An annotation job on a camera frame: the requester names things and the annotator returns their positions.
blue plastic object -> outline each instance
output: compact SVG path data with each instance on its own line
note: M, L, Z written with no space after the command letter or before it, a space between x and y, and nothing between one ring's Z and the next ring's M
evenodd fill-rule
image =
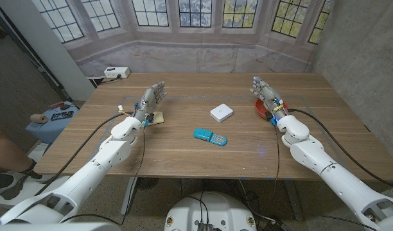
M194 131L194 137L197 139L202 139L203 141L211 142L213 144L217 144L220 146L224 146L227 144L227 138L213 133L212 131L203 129L203 128L197 128Z

window frame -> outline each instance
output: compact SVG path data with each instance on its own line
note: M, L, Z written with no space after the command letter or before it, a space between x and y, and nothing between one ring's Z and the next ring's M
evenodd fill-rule
M307 39L307 42L309 42L310 44L314 44L314 45L318 45L318 44L319 44L319 43L311 42L311 37L312 37L312 34L313 34L313 30L314 30L315 28L321 30L322 32L324 31L323 27L325 26L326 21L325 21L324 26L323 26L322 28L318 28L318 27L317 27L317 24L318 24L318 20L319 20L320 15L321 15L322 13L326 13L326 12L323 12L326 1L327 1L327 0L325 0L325 1L324 1L324 4L322 4L321 9L319 10L319 14L318 14L317 20L313 23L313 26L311 27L311 33L310 33L310 35L309 35L309 38ZM329 12L326 13L326 14L327 14L326 20L328 19L329 14L331 13L331 10L332 10L332 9L330 8L330 9L329 9Z
M74 12L71 10L70 4L69 4L66 0L65 0L65 3L67 4L67 6L62 6L62 7L57 7L57 4L56 4L53 0L48 0L48 3L49 3L49 4L51 5L51 7L53 8L52 10L47 10L47 8L44 6L44 3L42 3L41 0L38 0L38 1L39 1L40 4L42 5L42 7L44 7L44 11L43 11L43 12L40 12L40 11L38 10L39 13L40 13L41 15L42 15L43 13L46 13L46 14L48 15L49 19L51 20L51 23L54 25L54 28L52 28L52 27L49 25L48 22L47 22L47 24L48 24L48 26L51 28L51 30L52 30L53 32L54 32L54 30L57 30L57 31L59 32L59 34L60 34L60 36L61 36L63 42L62 42L59 38L58 38L58 39L59 39L59 41L60 41L62 44L66 44L66 43L68 43L68 42L73 42L73 41L76 41L76 40L78 40L78 39L84 38L85 34L83 33L83 30L81 29L81 26L79 25L79 23L78 23L78 21L77 21L77 19L76 19L76 17L75 17ZM60 12L60 9L64 9L64 8L68 8L68 9L69 9L69 11L71 12L71 15L73 16L73 19L74 19L75 22L72 22L72 23L70 23L70 24L68 24L68 23L66 22L66 20L64 19L62 13ZM52 19L52 17L51 17L50 14L48 13L48 12L54 12L54 11L58 11L58 13L60 14L61 19L62 19L63 22L65 23L63 26L56 26L56 25L55 25L54 20ZM76 25L78 26L78 29L80 30L80 33L81 33L81 35L82 35L81 37L78 37L78 38L75 38L75 37L74 37L73 32L69 29L69 25L72 25L72 24L76 24ZM64 39L64 36L61 34L61 31L59 30L59 28L63 28L63 27L66 27L66 28L69 30L69 32L70 32L71 36L73 37L73 39L67 40L67 41Z
M179 27L180 28L212 28L212 24L213 24L213 1L215 1L215 0L211 0L211 12L209 12L209 13L202 12L202 1L203 0L199 0L200 1L199 12L191 12L191 0L187 0L189 2L189 12L181 12L180 11L180 6L179 6L179 1L180 0L178 0L178 13L179 13L178 15L179 15ZM181 25L181 14L182 13L188 13L189 14L189 26ZM199 17L199 26L192 26L192 23L191 23L191 14L192 13L199 13L199 15L200 15L200 17ZM201 23L202 22L202 20L201 20L202 14L210 14L211 15L211 22L210 22L209 26L201 26L202 25L202 23Z
M95 18L95 17L96 17L96 18L99 20L99 22L100 22L100 24L101 24L101 27L102 27L102 30L96 31L97 33L101 33L101 32L103 32L103 31L107 31L107 30L118 29L118 28L121 27L121 23L118 21L118 16L117 16L117 14L115 13L116 11L115 11L115 9L114 9L114 6L113 6L111 0L108 0L108 2L109 2L109 5L111 5L112 13L108 13L108 14L105 13L105 10L103 9L103 6L102 6L102 4L101 4L101 1L98 1L98 2L101 4L102 10L104 11L104 15L100 15L100 16L98 16L98 14L96 13L96 10L94 9L94 6L92 5L92 1L95 1L95 0L80 0L80 1L81 1L82 4L84 4L84 3L90 3L90 4L91 4L91 7L92 7L92 9L94 10L94 13L95 13L96 16L91 17L91 16L89 16L89 14L88 14L88 16L89 16L89 18L90 18L90 21L91 21L92 25L94 25L94 23L93 23L93 21L92 21L92 18ZM108 16L108 15L112 15L112 14L113 14L114 17L115 17L115 20L117 21L118 26L116 26L116 27L111 27L111 28L108 28L108 29L104 29L104 26L102 25L102 23L101 23L101 21L100 21L100 17L106 16L106 18L107 18L107 20L108 20L108 23L109 23L109 25L111 26L111 23L109 22L109 19L108 19L107 16Z
M256 19L256 10L257 10L257 8L258 8L258 4L259 4L259 0L256 0L256 5L255 5L255 10L254 10L254 13L246 13L246 11L247 11L247 3L248 3L248 0L245 0L245 9L243 10L243 13L235 13L235 7L236 7L236 1L237 0L235 0L235 4L234 4L234 13L225 13L225 4L226 4L226 2L227 2L227 0L223 0L223 10L222 10L222 28L227 28L227 29L242 29L242 28L245 28L245 29L249 29L249 28L253 28L254 27L254 23L255 23L255 19ZM223 26L223 20L225 19L225 14L232 14L233 15L233 18L232 18L232 26L231 27L228 27L228 26ZM234 27L234 21L235 21L235 15L243 15L243 17L242 17L242 26L241 27ZM252 21L252 25L251 26L243 26L243 20L245 19L245 15L246 14L248 14L248 15L254 15L254 19L253 19L253 21Z
M167 5L167 3L166 3L166 0L164 0L164 1L165 1L165 12L158 12L158 11L157 11L157 6L156 6L156 4L155 4L155 0L153 0L153 4L154 4L154 7L155 7L155 11L154 11L154 12L150 12L150 13L155 13L155 14L157 14L157 13L166 13L166 18L167 18L167 23L168 23L168 25L166 25L166 26L160 26L160 25L159 25L159 20L158 20L158 15L157 15L157 22L158 22L158 25L150 25L150 21L148 20L148 16L147 16L147 14L146 14L147 11L146 11L146 8L145 8L144 0L142 0L142 2L143 2L143 4L144 4L144 11L137 11L137 10L135 9L134 0L131 0L132 9L134 10L135 19L137 20L137 26L139 26L139 27L153 26L153 27L156 27L156 28L169 28L169 27L170 27L170 15L168 14L168 5ZM145 15L146 15L146 22L148 23L148 25L140 25L140 24L139 24L137 12L145 13Z
M275 10L275 16L274 16L274 19L273 19L272 24L271 24L271 31L273 31L273 32L275 32L275 33L278 33L278 34L281 34L281 35L285 35L285 36L291 37L291 38L293 38L293 39L297 39L297 38L299 37L299 34L300 34L301 30L302 30L302 26L304 25L305 18L306 18L306 16L307 16L307 14L309 13L308 10L310 9L310 6L311 6L311 4L312 4L312 1L310 1L310 2L308 3L308 6L307 6L307 7L301 6L301 2L299 2L299 4L293 4L293 3L287 3L286 1L289 1L289 0L280 0L280 1L278 2L278 6L276 7L276 10ZM286 3L286 4L288 4L288 7L287 7L287 9L286 9L286 12L285 12L285 15L284 15L283 18L277 16L277 14L278 14L278 9L279 9L279 6L281 5L281 3ZM290 5L297 6L298 9L299 9L299 7L303 7L303 8L306 9L306 13L305 13L305 16L304 16L302 22L296 22L296 21L295 21L295 17L296 17L296 15L297 15L298 9L295 11L295 15L293 16L293 20L290 20L290 19L286 19L286 18L285 18L285 17L286 17L286 14L288 13L288 9L289 9L289 6L290 6ZM280 32L280 31L275 31L275 30L274 30L274 24L275 24L276 18L280 18L280 19L282 19L283 21L284 21L284 20L287 20L287 21L292 22L292 25L291 25L291 28L290 28L288 34L285 34L285 33L282 33L282 32ZM299 31L298 31L298 35L297 35L296 37L290 35L290 33L291 33L291 31L292 31L293 24L294 24L295 22L301 24L301 27L299 28Z

window pane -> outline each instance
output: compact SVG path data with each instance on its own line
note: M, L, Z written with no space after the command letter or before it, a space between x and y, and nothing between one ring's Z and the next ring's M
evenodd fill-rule
M155 12L155 5L153 0L144 0L144 4L146 12Z
M212 12L212 1L211 0L201 0L201 12L211 13Z
M169 26L165 0L132 0L132 3L139 26Z
M278 12L276 13L276 15L278 17L285 17L287 9L288 9L288 3L281 2L281 4L279 4Z
M52 10L53 8L56 9L48 0L41 0L41 3L44 5L45 10Z
M236 0L235 13L245 13L246 0Z
M165 0L155 0L155 5L158 12L166 12Z
M166 13L157 13L160 26L168 26L168 16Z
M179 0L179 12L189 12L189 0Z
M242 22L243 22L243 14L235 14L233 27L242 27Z
M232 22L234 15L232 13L227 13L225 15L223 15L223 27L228 27L231 28L232 27Z
M111 28L111 25L108 22L107 16L99 16L98 18L100 19L103 30Z
M201 1L200 0L191 0L191 12L192 13L198 13L201 12Z
M201 26L211 27L211 14L210 13L203 13L201 15Z
M68 6L66 0L54 0L54 5L57 8Z
M317 25L315 27L319 29L323 29L327 18L328 18L328 14L321 12L317 21Z
M281 32L283 22L284 20L282 18L276 17L274 22L274 27L272 28L272 30L276 32Z
M312 35L311 35L311 38L310 38L310 42L318 44L319 37L321 36L321 34L322 34L322 30L320 30L318 28L313 29Z
M73 38L73 36L67 26L62 26L62 27L58 28L58 30L60 31L61 36L65 42L74 40L74 38Z
M201 26L200 20L200 13L191 13L191 26Z
M253 24L254 24L254 15L246 14L243 19L243 27L252 27Z
M285 35L289 35L291 26L292 26L292 21L284 20L284 23L282 24L281 33L284 33Z
M180 13L181 26L191 26L191 14L190 13Z
M66 22L62 20L60 12L58 10L48 12L49 16L51 17L52 21L54 22L56 27L64 26Z
M145 12L137 12L137 19L138 19L138 25L140 26L147 26L148 25L148 19L146 19L146 14Z
M91 1L91 4L97 16L105 15L105 12L102 9L102 6L99 1Z
M289 33L289 35L291 35L291 36L293 36L293 37L298 36L298 33L299 33L299 29L300 29L300 28L301 28L301 24L300 24L300 23L297 23L297 22L294 22L294 23L292 24L291 32Z
M114 13L114 10L112 9L111 3L109 0L101 0L101 5L102 8L104 9L104 12L106 14Z
M225 0L225 7L223 9L224 13L234 13L235 10L235 0Z
M290 5L288 7L288 11L286 12L285 19L289 19L293 21L293 18L295 17L295 13L297 12L297 10L298 10L298 6Z
M148 24L150 26L158 26L157 13L155 13L155 12L147 12L146 16L148 18Z
M74 15L71 13L71 11L69 10L68 7L59 9L59 12L60 12L62 18L65 20L66 24L71 24L71 23L75 22Z
M82 37L82 33L81 33L80 28L78 27L77 23L68 25L68 28L71 31L71 33L74 35L75 39Z
M252 27L257 3L258 0L225 0L223 27Z
M111 28L116 28L119 26L117 19L114 14L107 15L108 21L111 24Z
M145 11L143 0L132 0L135 11Z
M255 13L256 3L256 0L248 0L245 13Z
M309 1L281 0L272 31L296 38L306 16Z

wooden table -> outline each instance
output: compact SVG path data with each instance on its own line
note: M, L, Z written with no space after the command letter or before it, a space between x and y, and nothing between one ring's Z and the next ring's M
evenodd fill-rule
M86 137L104 120L117 114L123 104L134 109L145 89L165 81L168 96L157 111L165 122L146 128L144 160L138 176L181 178L271 179L277 171L277 139L274 127L260 118L254 108L256 98L249 92L252 77L260 76L282 95L290 108L298 108L319 118L344 148L363 166L385 180L393 180L393 158L320 74L241 73L132 73L128 79L99 86L79 113L37 164L38 173L56 173ZM234 114L217 123L209 114L225 103ZM315 121L293 113L306 124L326 151L362 180L372 180L353 164ZM118 117L103 126L64 171L70 175L93 156L110 129L124 119ZM193 138L195 128L206 128L228 138L217 146ZM297 163L280 140L280 179L320 180ZM109 172L134 176L143 154L143 136L129 158Z

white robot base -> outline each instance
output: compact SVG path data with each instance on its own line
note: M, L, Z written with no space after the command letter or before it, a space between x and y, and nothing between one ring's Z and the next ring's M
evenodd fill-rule
M251 211L237 199L224 193L207 191L202 195L205 209L199 201L201 194L192 194L194 198L186 197L174 205L166 216L164 230L256 230Z

